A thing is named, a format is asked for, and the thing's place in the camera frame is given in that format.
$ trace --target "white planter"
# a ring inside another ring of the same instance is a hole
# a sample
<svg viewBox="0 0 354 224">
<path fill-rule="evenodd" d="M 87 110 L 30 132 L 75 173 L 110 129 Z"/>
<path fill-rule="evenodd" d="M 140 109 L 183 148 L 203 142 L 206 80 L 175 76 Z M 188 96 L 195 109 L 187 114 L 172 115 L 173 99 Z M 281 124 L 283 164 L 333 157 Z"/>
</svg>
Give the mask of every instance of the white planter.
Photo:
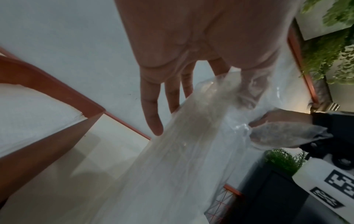
<svg viewBox="0 0 354 224">
<path fill-rule="evenodd" d="M 322 17 L 327 13 L 327 10 L 332 7 L 334 2 L 335 0 L 321 0 L 316 3 L 311 11 L 305 14 L 302 14 L 301 12 L 298 13 L 296 16 L 296 21 L 298 22 L 304 40 L 312 39 L 350 27 L 343 23 L 336 23 L 330 27 L 323 25 Z"/>
</svg>

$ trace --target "plastic wrap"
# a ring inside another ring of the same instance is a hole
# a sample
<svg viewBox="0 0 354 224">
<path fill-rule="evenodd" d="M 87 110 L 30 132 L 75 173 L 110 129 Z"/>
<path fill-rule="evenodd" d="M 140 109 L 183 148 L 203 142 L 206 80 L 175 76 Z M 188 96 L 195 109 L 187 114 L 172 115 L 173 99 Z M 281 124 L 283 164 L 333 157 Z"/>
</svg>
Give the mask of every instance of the plastic wrap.
<svg viewBox="0 0 354 224">
<path fill-rule="evenodd" d="M 112 186 L 111 195 L 90 217 L 90 223 L 188 224 L 203 214 L 251 144 L 248 123 L 281 100 L 273 91 L 254 109 L 245 109 L 237 100 L 239 88 L 238 72 L 198 84 L 163 135 L 152 139 Z M 277 89 L 274 83 L 271 88 Z M 267 137 L 259 139 L 272 145 Z"/>
</svg>

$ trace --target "hand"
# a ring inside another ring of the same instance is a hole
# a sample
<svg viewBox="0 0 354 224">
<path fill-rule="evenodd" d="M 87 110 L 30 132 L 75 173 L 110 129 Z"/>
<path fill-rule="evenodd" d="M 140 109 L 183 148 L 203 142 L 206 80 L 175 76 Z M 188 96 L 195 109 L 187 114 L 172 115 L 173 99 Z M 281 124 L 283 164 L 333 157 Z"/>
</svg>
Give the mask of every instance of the hand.
<svg viewBox="0 0 354 224">
<path fill-rule="evenodd" d="M 251 122 L 249 126 L 254 128 L 267 122 L 279 121 L 312 124 L 312 116 L 311 114 L 278 109 L 275 111 L 268 112 L 261 119 Z"/>
<path fill-rule="evenodd" d="M 157 111 L 165 84 L 170 111 L 179 107 L 180 83 L 193 92 L 193 68 L 208 60 L 215 75 L 230 65 L 243 71 L 273 67 L 299 0 L 116 0 L 140 67 L 142 108 L 155 135 L 163 126 Z M 248 91 L 252 75 L 243 81 Z M 246 93 L 257 101 L 261 91 Z"/>
</svg>

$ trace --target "plastic bag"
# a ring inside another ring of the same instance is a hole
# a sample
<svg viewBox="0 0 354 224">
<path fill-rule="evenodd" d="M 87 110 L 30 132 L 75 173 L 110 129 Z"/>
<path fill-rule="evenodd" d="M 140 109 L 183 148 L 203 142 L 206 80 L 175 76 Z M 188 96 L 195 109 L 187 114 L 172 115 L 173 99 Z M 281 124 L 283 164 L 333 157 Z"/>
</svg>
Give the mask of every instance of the plastic bag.
<svg viewBox="0 0 354 224">
<path fill-rule="evenodd" d="M 248 123 L 281 100 L 273 91 L 254 109 L 245 109 L 239 88 L 239 72 L 197 85 L 163 135 L 150 141 L 110 189 L 90 223 L 188 224 L 203 214 L 251 144 Z"/>
</svg>

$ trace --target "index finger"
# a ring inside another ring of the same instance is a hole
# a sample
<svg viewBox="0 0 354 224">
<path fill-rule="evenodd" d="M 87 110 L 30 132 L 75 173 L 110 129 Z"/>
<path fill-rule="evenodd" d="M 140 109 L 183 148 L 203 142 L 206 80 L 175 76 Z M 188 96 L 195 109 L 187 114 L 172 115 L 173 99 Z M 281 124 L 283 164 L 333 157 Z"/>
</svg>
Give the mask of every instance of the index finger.
<svg viewBox="0 0 354 224">
<path fill-rule="evenodd" d="M 154 133 L 160 136 L 163 132 L 163 125 L 157 109 L 157 99 L 159 98 L 161 84 L 153 83 L 143 76 L 140 76 L 141 105 L 147 125 Z"/>
</svg>

